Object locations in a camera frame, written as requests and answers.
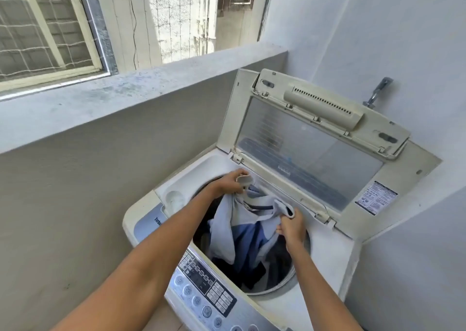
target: washing machine drum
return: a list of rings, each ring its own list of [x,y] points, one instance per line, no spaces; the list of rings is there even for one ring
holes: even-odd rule
[[[209,221],[215,216],[222,198],[215,199],[207,209],[206,215],[194,234],[193,242],[244,293],[259,295],[281,287],[294,275],[291,256],[286,249],[285,238],[281,235],[255,268],[250,268],[245,263],[243,268],[237,271],[232,264],[213,257],[211,254]]]

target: hand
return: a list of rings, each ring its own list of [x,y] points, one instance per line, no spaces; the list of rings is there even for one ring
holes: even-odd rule
[[[306,238],[306,225],[304,224],[304,217],[300,210],[294,209],[294,218],[289,219],[287,216],[281,216],[281,224],[277,226],[277,233],[285,236],[287,241],[287,249],[296,246],[302,246]]]
[[[212,190],[215,199],[226,193],[242,193],[243,187],[236,182],[236,178],[240,175],[248,175],[248,172],[244,169],[237,169],[211,182],[207,187]]]

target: washing machine lid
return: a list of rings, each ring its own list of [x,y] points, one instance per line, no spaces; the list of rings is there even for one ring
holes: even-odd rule
[[[268,69],[238,70],[217,146],[354,239],[440,163],[378,112]]]

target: transparent lid window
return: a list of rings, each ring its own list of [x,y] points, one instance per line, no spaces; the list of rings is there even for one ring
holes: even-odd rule
[[[342,211],[383,162],[252,98],[236,146],[319,202]]]

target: faucet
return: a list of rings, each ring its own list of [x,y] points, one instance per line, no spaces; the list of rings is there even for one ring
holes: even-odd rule
[[[380,81],[376,89],[374,89],[374,91],[372,92],[372,96],[370,97],[370,99],[367,102],[363,102],[363,105],[367,106],[370,109],[374,109],[374,106],[375,106],[373,104],[374,101],[377,99],[380,92],[384,90],[385,88],[387,88],[392,82],[393,82],[393,78],[390,78],[390,77],[382,78],[382,80]]]

